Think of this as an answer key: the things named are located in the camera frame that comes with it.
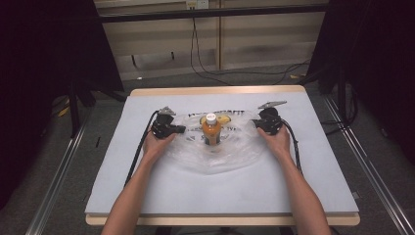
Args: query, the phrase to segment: bottle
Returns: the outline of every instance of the bottle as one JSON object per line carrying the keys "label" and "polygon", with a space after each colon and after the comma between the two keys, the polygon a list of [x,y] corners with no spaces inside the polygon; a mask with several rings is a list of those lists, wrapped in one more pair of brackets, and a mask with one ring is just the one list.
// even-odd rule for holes
{"label": "bottle", "polygon": [[220,130],[222,126],[217,121],[215,114],[207,114],[207,120],[202,124],[202,131],[205,135],[207,145],[217,145],[220,142]]}

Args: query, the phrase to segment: hand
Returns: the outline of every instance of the hand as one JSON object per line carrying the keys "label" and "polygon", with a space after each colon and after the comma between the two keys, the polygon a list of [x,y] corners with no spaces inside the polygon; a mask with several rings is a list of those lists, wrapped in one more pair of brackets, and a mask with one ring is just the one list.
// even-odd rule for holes
{"label": "hand", "polygon": [[277,159],[290,157],[290,134],[285,125],[280,128],[276,135],[268,135],[261,128],[257,128],[257,131],[265,139],[268,148]]}
{"label": "hand", "polygon": [[168,144],[176,137],[173,133],[165,139],[158,139],[152,131],[149,130],[149,134],[144,141],[144,156],[143,161],[150,164],[156,162],[156,160],[164,153],[165,148]]}

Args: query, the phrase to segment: metal frame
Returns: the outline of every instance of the metal frame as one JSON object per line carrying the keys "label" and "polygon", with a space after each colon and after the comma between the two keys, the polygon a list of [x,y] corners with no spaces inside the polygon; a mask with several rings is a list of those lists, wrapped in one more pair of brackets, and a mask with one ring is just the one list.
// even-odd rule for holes
{"label": "metal frame", "polygon": [[391,191],[385,184],[381,175],[379,175],[378,171],[373,166],[372,162],[370,161],[369,157],[367,156],[357,137],[354,135],[353,131],[349,126],[344,126],[341,123],[342,118],[341,115],[338,113],[339,109],[335,101],[329,96],[326,96],[324,100],[330,112],[332,113],[333,118],[339,122],[339,128],[342,129],[342,133],[348,145],[350,146],[351,150],[353,151],[354,155],[359,161],[361,168],[365,172],[367,178],[369,179],[370,183],[372,184],[373,188],[378,194],[379,199],[384,204],[385,209],[389,213],[400,234],[415,234],[415,230],[409,222],[409,219],[407,218],[403,208],[397,202],[396,198],[392,195]]}
{"label": "metal frame", "polygon": [[42,204],[37,209],[33,220],[27,228],[27,231],[25,233],[26,235],[42,234],[46,222],[49,218],[49,215],[52,212],[58,195],[62,189],[62,185],[64,184],[65,177],[67,176],[70,163],[72,162],[73,156],[75,155],[79,143],[82,139],[83,133],[85,131],[85,125],[92,114],[92,110],[93,108],[87,109],[83,124],[80,126],[79,131],[76,133],[76,135],[70,140],[67,150],[65,151],[64,157],[62,158],[61,164],[59,165],[58,170],[56,171],[55,176],[52,180],[52,183],[49,186],[48,192],[43,198]]}
{"label": "metal frame", "polygon": [[185,10],[185,11],[171,11],[171,12],[157,12],[157,13],[101,15],[99,18],[99,21],[101,23],[142,22],[142,21],[192,19],[192,18],[312,13],[312,12],[326,12],[327,9],[328,9],[328,4],[292,5],[292,6],[262,7],[262,8],[219,8],[219,9],[194,10],[194,11]]}

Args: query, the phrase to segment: wire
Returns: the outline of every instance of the wire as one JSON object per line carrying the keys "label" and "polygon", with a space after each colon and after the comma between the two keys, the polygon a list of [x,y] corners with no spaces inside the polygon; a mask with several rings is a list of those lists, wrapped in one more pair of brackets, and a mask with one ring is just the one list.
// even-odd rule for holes
{"label": "wire", "polygon": [[296,164],[297,169],[302,174],[301,164],[300,164],[300,153],[299,153],[299,141],[297,141],[296,136],[294,136],[294,131],[291,129],[290,125],[287,123],[286,120],[281,118],[281,121],[287,126],[288,130],[290,131],[291,137],[293,138],[293,144],[294,144],[294,151],[296,152]]}
{"label": "wire", "polygon": [[225,82],[225,81],[223,81],[223,80],[219,80],[219,79],[216,79],[216,78],[213,78],[213,77],[203,76],[203,75],[201,75],[200,73],[198,73],[198,72],[195,70],[195,68],[194,68],[194,66],[193,66],[193,47],[194,47],[194,46],[193,46],[193,41],[194,41],[195,37],[196,37],[196,47],[197,47],[197,53],[198,53],[198,60],[199,60],[199,64],[201,65],[202,70],[203,70],[205,73],[210,74],[210,75],[226,75],[226,74],[263,74],[263,75],[279,75],[279,74],[283,74],[283,76],[281,77],[281,79],[280,79],[280,80],[278,80],[277,82],[275,82],[275,83],[273,83],[273,84],[272,84],[272,85],[276,85],[276,84],[280,83],[280,82],[281,82],[281,81],[285,78],[285,76],[286,76],[287,72],[290,72],[290,71],[295,71],[296,69],[298,69],[298,68],[299,68],[299,67],[301,67],[301,66],[308,65],[308,62],[310,61],[310,60],[308,59],[308,60],[306,60],[306,61],[304,61],[304,62],[302,62],[302,63],[300,63],[300,64],[291,65],[291,66],[289,66],[287,69],[285,69],[284,71],[278,71],[278,72],[262,72],[262,71],[223,71],[223,72],[211,72],[211,71],[208,71],[208,70],[206,70],[206,69],[205,69],[205,67],[204,67],[204,65],[202,64],[202,61],[201,61],[200,47],[199,47],[199,37],[198,37],[198,30],[196,29],[196,21],[195,21],[195,19],[193,19],[192,49],[191,49],[191,53],[190,53],[190,64],[191,64],[191,67],[192,67],[193,71],[194,71],[197,75],[199,75],[199,76],[201,76],[201,77],[203,77],[203,78],[206,78],[206,79],[212,79],[212,80],[216,80],[216,81],[219,81],[219,82],[224,83],[224,84],[226,84],[226,85],[231,85],[231,86],[232,86],[233,84],[230,84],[230,83],[228,83],[228,82]]}
{"label": "wire", "polygon": [[197,48],[198,48],[199,63],[201,64],[202,69],[203,69],[204,71],[206,71],[206,70],[205,70],[205,68],[204,68],[204,66],[203,66],[203,65],[202,65],[202,63],[201,63],[201,56],[200,56],[200,53],[199,53],[199,39],[198,39],[198,32],[196,31],[196,23],[195,23],[195,19],[193,19],[192,47],[191,47],[191,50],[190,50],[190,66],[192,67],[192,70],[195,72],[195,74],[197,74],[198,76],[200,76],[200,77],[202,77],[202,78],[209,79],[209,80],[215,80],[215,81],[218,81],[218,82],[223,83],[223,84],[225,84],[225,85],[228,85],[228,86],[233,86],[233,84],[231,84],[231,83],[228,83],[228,82],[226,82],[226,81],[222,81],[222,80],[220,80],[220,79],[216,79],[216,78],[214,78],[214,77],[209,77],[209,76],[204,76],[204,75],[201,75],[200,73],[198,73],[198,72],[196,71],[195,67],[193,66],[193,41],[194,41],[195,35],[196,35],[196,43],[197,43]]}
{"label": "wire", "polygon": [[357,113],[358,113],[358,104],[357,104],[357,93],[354,91],[354,89],[351,89],[351,98],[349,100],[348,113],[350,114],[350,116],[347,117],[346,120],[320,121],[321,124],[342,124],[343,125],[343,126],[340,126],[339,128],[326,132],[326,135],[331,135],[341,130],[345,130],[347,127],[351,126],[351,124],[355,121],[357,117]]}
{"label": "wire", "polygon": [[154,116],[158,113],[159,113],[159,111],[155,111],[152,114],[152,116],[150,117],[149,123],[147,123],[146,129],[144,130],[143,136],[141,137],[140,143],[138,144],[137,151],[135,152],[135,156],[134,156],[134,159],[132,161],[130,170],[128,171],[127,178],[125,179],[124,187],[125,187],[125,185],[127,185],[128,181],[131,179],[132,172],[134,171],[134,168],[137,165],[138,157],[140,156],[141,148],[143,148],[144,141],[146,140],[146,137],[150,132],[150,130],[149,130],[150,124],[152,123],[152,120],[153,120]]}

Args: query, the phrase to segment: bottle cap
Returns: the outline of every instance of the bottle cap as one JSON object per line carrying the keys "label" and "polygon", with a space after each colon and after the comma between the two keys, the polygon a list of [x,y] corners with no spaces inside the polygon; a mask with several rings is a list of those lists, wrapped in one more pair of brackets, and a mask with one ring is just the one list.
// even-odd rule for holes
{"label": "bottle cap", "polygon": [[216,124],[215,114],[207,114],[207,124]]}

